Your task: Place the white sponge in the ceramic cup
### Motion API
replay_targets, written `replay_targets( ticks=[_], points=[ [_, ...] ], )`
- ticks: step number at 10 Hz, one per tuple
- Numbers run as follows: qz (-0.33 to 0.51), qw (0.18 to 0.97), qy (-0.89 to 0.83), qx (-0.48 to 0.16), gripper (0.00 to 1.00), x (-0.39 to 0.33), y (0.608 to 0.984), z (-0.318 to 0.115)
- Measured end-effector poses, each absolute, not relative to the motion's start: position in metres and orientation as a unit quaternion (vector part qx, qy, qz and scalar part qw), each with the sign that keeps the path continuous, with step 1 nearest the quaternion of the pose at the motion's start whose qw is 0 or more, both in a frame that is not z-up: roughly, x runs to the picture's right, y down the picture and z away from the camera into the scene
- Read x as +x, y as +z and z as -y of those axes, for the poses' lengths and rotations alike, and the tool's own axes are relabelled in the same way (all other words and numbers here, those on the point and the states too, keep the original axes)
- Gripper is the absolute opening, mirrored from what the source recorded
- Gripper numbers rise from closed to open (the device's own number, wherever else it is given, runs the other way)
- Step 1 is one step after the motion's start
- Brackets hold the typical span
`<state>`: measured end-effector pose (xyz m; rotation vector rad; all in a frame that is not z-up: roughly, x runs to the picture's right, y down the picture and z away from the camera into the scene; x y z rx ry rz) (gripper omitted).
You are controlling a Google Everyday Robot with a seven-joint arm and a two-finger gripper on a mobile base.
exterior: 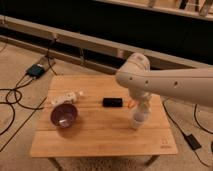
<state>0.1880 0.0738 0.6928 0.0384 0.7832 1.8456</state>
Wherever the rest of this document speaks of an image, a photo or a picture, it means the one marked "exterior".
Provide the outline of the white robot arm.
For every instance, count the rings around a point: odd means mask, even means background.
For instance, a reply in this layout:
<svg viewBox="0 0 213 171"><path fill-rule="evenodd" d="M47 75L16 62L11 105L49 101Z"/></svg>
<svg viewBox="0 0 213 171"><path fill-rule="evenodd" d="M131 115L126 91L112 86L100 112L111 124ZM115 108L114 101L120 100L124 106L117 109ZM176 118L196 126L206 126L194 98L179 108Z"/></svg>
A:
<svg viewBox="0 0 213 171"><path fill-rule="evenodd" d="M133 53L115 79L135 100L148 92L213 107L213 68L151 70L145 55Z"/></svg>

